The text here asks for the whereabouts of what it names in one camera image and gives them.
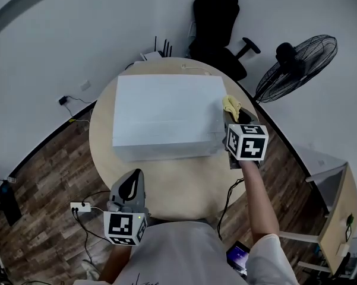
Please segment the black office chair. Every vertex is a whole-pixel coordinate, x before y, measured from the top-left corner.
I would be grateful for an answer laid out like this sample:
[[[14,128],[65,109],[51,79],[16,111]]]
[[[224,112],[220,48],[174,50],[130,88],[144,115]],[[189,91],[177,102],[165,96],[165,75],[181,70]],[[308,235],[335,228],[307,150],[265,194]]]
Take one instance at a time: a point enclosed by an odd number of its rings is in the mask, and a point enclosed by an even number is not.
[[[236,82],[246,78],[247,71],[239,59],[250,49],[256,54],[261,51],[247,37],[242,39],[245,46],[236,55],[226,48],[240,11],[238,0],[195,0],[193,11],[196,32],[189,45],[190,57],[218,69]]]

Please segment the black floor fan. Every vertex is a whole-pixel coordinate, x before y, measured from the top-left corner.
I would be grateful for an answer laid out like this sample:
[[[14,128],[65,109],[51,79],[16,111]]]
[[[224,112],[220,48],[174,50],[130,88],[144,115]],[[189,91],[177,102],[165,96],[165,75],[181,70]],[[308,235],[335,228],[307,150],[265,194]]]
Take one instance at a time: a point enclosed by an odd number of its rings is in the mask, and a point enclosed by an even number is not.
[[[318,75],[336,56],[337,39],[316,35],[297,46],[285,42],[276,49],[275,63],[258,83],[254,100],[268,103],[300,88]]]

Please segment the black tablet with lit screen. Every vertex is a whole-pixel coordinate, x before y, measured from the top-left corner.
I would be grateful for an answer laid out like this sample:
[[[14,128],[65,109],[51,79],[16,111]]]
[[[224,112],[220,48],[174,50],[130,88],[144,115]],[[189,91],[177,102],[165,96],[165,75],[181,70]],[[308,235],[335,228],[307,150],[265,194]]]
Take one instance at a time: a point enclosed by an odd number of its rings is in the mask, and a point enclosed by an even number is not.
[[[243,243],[236,241],[227,251],[228,264],[242,274],[246,274],[246,263],[249,257],[250,248]]]

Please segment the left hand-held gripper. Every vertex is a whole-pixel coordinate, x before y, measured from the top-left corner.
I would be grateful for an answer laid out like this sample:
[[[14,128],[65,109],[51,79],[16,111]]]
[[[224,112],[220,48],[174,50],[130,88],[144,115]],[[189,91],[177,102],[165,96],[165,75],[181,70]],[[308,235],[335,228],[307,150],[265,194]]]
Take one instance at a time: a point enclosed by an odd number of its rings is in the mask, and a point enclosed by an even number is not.
[[[139,245],[149,217],[143,171],[134,169],[124,174],[112,185],[110,195],[103,213],[105,237],[114,245]]]

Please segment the person's right forearm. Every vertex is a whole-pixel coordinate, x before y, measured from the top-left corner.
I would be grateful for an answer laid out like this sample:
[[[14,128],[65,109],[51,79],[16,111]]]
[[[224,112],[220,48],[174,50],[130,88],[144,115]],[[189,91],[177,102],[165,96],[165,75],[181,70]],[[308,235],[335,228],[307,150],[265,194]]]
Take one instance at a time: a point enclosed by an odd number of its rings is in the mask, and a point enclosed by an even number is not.
[[[279,235],[279,222],[257,165],[253,161],[240,161],[239,165],[244,175],[253,242],[266,235]]]

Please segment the person's white shirt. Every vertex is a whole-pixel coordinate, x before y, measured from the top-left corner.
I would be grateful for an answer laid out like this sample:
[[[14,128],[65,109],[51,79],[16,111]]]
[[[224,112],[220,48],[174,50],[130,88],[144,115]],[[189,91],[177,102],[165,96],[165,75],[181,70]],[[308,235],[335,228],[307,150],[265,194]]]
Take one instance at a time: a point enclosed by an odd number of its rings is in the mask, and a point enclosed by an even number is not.
[[[253,245],[246,268],[243,279],[208,224],[180,221],[146,228],[113,283],[76,280],[73,285],[299,285],[275,234]]]

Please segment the wooden desk with white frame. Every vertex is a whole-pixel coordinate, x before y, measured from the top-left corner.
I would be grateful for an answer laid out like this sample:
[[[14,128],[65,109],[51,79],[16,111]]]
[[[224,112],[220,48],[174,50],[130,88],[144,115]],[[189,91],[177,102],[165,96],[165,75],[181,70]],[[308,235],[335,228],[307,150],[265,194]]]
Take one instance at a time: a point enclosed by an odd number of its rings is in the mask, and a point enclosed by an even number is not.
[[[348,163],[318,173],[307,179],[317,179],[340,175],[336,196],[326,222],[319,235],[305,235],[291,232],[280,232],[281,238],[316,243],[327,262],[326,267],[299,262],[298,265],[313,270],[324,271],[335,275],[349,251],[350,242],[357,228],[357,187]]]

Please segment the black flat panel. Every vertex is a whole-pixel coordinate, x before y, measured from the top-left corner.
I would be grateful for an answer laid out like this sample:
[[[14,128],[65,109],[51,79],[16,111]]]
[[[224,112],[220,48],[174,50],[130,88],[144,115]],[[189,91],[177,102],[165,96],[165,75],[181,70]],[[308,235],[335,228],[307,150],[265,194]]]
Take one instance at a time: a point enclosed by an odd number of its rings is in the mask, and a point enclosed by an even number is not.
[[[0,205],[10,226],[13,226],[22,216],[14,191],[9,185],[1,187]]]

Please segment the white power strip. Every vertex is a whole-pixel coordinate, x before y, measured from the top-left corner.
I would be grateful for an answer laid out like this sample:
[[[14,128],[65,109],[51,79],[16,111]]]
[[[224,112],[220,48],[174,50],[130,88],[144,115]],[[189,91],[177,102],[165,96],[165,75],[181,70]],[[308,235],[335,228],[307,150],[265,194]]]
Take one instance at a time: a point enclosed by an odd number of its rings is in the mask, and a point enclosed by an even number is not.
[[[71,202],[70,203],[71,211],[77,213],[89,213],[91,212],[91,205],[89,202]]]

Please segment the white router with black antennas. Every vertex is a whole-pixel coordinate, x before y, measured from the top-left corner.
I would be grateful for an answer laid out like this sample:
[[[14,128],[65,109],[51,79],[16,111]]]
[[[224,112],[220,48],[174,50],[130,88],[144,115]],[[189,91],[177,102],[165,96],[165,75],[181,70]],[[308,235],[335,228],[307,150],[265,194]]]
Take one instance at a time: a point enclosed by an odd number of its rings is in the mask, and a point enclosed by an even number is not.
[[[157,47],[157,36],[154,37],[154,46],[153,49],[146,53],[140,53],[140,57],[143,61],[153,61],[160,58],[170,58],[172,56],[172,46],[170,41],[165,39],[163,43],[163,48],[158,49]]]

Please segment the person's white shoe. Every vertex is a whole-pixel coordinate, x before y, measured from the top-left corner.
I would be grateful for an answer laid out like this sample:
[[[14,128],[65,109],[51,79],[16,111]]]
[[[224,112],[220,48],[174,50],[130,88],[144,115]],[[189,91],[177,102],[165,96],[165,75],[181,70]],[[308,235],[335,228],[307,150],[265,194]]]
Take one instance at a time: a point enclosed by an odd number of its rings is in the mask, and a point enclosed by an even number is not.
[[[90,263],[90,261],[84,259],[81,262],[81,266],[86,272],[86,279],[91,281],[97,281],[100,276],[99,270]]]

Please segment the yellow cloth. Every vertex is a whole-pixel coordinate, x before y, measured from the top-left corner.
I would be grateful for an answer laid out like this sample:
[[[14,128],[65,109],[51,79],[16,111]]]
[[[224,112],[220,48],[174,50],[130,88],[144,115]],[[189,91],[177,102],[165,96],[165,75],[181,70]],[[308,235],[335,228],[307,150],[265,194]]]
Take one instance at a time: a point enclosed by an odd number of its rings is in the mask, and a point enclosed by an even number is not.
[[[233,96],[226,95],[223,100],[223,110],[232,115],[233,120],[238,123],[239,122],[239,112],[241,109],[241,103]]]

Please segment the large white box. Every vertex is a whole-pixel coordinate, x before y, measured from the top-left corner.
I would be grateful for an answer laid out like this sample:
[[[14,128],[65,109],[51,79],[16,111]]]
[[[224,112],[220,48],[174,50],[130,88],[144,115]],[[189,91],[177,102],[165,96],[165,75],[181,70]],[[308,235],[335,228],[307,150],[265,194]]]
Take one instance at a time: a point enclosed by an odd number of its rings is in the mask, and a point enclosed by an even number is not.
[[[125,162],[217,155],[224,150],[225,85],[212,75],[118,77],[112,147]]]

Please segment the person's left forearm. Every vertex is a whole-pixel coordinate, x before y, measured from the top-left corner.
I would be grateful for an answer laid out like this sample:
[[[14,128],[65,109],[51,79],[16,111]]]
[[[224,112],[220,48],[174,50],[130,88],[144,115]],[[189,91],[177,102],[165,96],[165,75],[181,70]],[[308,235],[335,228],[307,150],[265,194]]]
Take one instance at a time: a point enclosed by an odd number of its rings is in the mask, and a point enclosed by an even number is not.
[[[105,281],[109,284],[120,275],[123,268],[127,265],[131,256],[132,246],[114,245],[108,260],[99,275],[98,281]]]

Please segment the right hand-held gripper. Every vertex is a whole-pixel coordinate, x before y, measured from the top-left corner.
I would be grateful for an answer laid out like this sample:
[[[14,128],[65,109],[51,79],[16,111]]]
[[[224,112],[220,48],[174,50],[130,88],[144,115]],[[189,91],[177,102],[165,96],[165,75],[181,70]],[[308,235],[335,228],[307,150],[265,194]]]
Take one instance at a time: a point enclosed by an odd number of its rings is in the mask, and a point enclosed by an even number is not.
[[[261,162],[268,146],[266,126],[259,125],[258,118],[243,107],[239,110],[238,123],[232,113],[223,110],[226,137],[223,140],[228,153],[230,169],[240,169],[240,161]]]

